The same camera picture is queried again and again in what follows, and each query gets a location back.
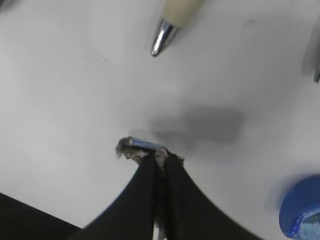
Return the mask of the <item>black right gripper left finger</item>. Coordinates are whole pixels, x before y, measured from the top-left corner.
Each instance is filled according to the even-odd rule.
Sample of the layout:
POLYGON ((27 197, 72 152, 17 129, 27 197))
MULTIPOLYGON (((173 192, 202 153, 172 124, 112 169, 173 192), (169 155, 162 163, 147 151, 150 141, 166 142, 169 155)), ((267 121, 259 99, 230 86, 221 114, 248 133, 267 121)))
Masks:
POLYGON ((155 219, 158 166, 152 156, 142 159, 118 198, 70 240, 151 240, 155 219))

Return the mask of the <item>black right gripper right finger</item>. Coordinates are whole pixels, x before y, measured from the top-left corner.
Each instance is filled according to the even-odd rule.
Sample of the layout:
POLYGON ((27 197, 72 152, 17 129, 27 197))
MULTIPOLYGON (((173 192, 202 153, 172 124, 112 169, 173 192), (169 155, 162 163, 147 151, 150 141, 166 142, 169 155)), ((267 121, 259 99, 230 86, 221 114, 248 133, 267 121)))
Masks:
POLYGON ((169 240, 256 240, 198 188, 181 160, 170 153, 164 163, 164 215, 169 240))

